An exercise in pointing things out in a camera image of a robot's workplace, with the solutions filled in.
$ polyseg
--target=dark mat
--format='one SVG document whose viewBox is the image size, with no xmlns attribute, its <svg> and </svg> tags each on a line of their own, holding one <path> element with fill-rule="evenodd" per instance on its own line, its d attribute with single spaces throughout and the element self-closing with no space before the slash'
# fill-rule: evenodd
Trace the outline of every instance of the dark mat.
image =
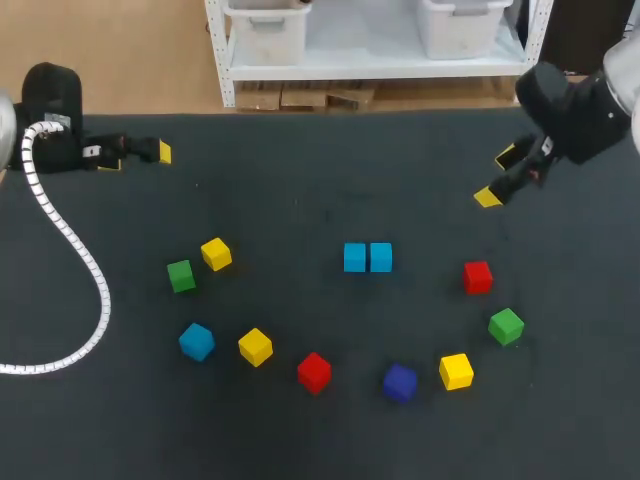
<svg viewBox="0 0 640 480">
<path fill-rule="evenodd" d="M 6 479 L 633 478 L 640 387 L 640 159 L 630 141 L 502 210 L 472 194 L 530 128 L 516 110 L 376 116 L 92 118 L 160 134 L 174 165 L 44 178 L 110 282 L 113 316 L 80 363 L 0 377 Z M 222 237 L 234 263 L 199 252 Z M 342 273 L 345 241 L 391 241 L 391 275 Z M 98 297 L 20 174 L 0 190 L 0 362 L 47 362 L 95 328 Z M 174 295 L 166 264 L 192 261 Z M 462 293 L 488 260 L 489 296 Z M 501 348 L 488 318 L 527 327 Z M 205 364 L 183 357 L 210 327 Z M 275 354 L 251 367 L 257 326 Z M 311 397 L 295 367 L 334 367 Z M 466 391 L 441 355 L 467 352 Z M 405 406 L 381 393 L 394 361 L 419 372 Z"/>
</svg>

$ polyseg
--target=white cable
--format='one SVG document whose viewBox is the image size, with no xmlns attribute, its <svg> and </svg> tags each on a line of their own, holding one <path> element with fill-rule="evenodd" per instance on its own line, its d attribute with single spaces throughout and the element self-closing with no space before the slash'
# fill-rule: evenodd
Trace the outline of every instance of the white cable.
<svg viewBox="0 0 640 480">
<path fill-rule="evenodd" d="M 0 364 L 0 373 L 7 373 L 12 375 L 35 375 L 39 373 L 48 373 L 56 370 L 60 370 L 62 368 L 68 367 L 69 365 L 73 365 L 78 360 L 83 358 L 87 353 L 89 353 L 93 347 L 95 347 L 104 332 L 107 330 L 107 324 L 109 323 L 109 315 L 111 314 L 111 295 L 109 294 L 109 286 L 107 285 L 107 281 L 102 275 L 102 271 L 98 264 L 93 259 L 89 250 L 84 246 L 82 241 L 78 238 L 78 236 L 73 233 L 73 230 L 67 225 L 62 217 L 58 214 L 56 209 L 53 207 L 47 194 L 44 193 L 42 189 L 42 185 L 40 185 L 40 180 L 38 179 L 38 174 L 36 173 L 35 165 L 33 164 L 33 142 L 35 138 L 41 133 L 54 134 L 57 132 L 62 132 L 64 127 L 58 122 L 38 122 L 31 125 L 25 131 L 24 136 L 22 137 L 22 163 L 24 166 L 24 173 L 27 177 L 27 181 L 31 186 L 31 190 L 33 194 L 36 196 L 36 200 L 45 211 L 49 220 L 53 222 L 53 224 L 58 227 L 58 230 L 62 232 L 62 234 L 66 237 L 69 243 L 76 250 L 80 258 L 84 261 L 89 269 L 89 272 L 93 276 L 93 279 L 96 282 L 98 287 L 98 291 L 100 293 L 100 302 L 102 304 L 100 310 L 100 321 L 98 322 L 98 326 L 91 335 L 91 338 L 85 343 L 80 349 L 71 355 L 64 357 L 61 360 L 57 360 L 51 363 L 44 363 L 41 365 L 10 365 L 10 364 Z"/>
</svg>

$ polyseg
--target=cardboard box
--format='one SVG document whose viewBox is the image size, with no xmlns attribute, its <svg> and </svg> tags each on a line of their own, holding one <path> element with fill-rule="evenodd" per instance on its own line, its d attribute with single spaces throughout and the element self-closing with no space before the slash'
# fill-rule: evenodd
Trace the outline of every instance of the cardboard box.
<svg viewBox="0 0 640 480">
<path fill-rule="evenodd" d="M 376 82 L 372 80 L 349 80 L 331 82 L 327 91 L 330 106 L 349 110 L 366 111 L 376 93 Z"/>
<path fill-rule="evenodd" d="M 328 82 L 285 82 L 280 106 L 283 110 L 324 111 Z"/>
<path fill-rule="evenodd" d="M 238 110 L 279 110 L 281 94 L 281 82 L 238 82 L 236 108 Z"/>
</svg>

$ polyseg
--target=blue cube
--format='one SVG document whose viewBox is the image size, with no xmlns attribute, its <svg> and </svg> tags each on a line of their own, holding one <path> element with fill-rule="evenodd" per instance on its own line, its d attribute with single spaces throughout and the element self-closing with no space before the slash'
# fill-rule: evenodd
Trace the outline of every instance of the blue cube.
<svg viewBox="0 0 640 480">
<path fill-rule="evenodd" d="M 206 328 L 192 323 L 180 336 L 180 348 L 182 353 L 193 358 L 196 362 L 202 362 L 216 346 L 213 334 Z"/>
<path fill-rule="evenodd" d="M 344 271 L 367 271 L 367 246 L 364 243 L 344 244 Z"/>
<path fill-rule="evenodd" d="M 410 368 L 395 364 L 384 377 L 384 393 L 396 402 L 408 402 L 417 388 L 418 375 Z"/>
<path fill-rule="evenodd" d="M 371 271 L 386 273 L 391 271 L 393 265 L 393 252 L 390 243 L 371 244 Z"/>
</svg>

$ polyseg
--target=white storage bin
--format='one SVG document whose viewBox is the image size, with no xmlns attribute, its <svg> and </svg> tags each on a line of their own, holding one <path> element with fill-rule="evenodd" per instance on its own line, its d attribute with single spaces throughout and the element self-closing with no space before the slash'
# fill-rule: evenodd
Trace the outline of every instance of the white storage bin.
<svg viewBox="0 0 640 480">
<path fill-rule="evenodd" d="M 419 0 L 418 23 L 427 57 L 482 57 L 491 51 L 504 9 L 513 0 Z"/>
<path fill-rule="evenodd" d="M 236 34 L 236 52 L 251 66 L 295 65 L 304 57 L 307 15 L 297 9 L 241 10 L 225 6 Z"/>
</svg>

